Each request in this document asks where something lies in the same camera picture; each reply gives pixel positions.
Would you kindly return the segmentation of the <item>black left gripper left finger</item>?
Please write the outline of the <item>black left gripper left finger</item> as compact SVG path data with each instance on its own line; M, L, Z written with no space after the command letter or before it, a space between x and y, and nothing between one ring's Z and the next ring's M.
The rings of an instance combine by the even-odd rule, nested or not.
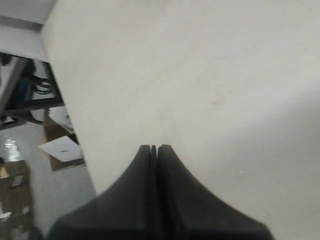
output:
M156 167L156 147L140 146L117 181L87 204L60 217L47 239L160 239Z

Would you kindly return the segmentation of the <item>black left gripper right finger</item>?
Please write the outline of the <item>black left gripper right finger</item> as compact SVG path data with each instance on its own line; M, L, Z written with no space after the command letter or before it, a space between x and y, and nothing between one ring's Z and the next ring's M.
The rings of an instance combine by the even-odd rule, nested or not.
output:
M204 187L170 145L158 149L157 176L170 240L272 240L266 225Z

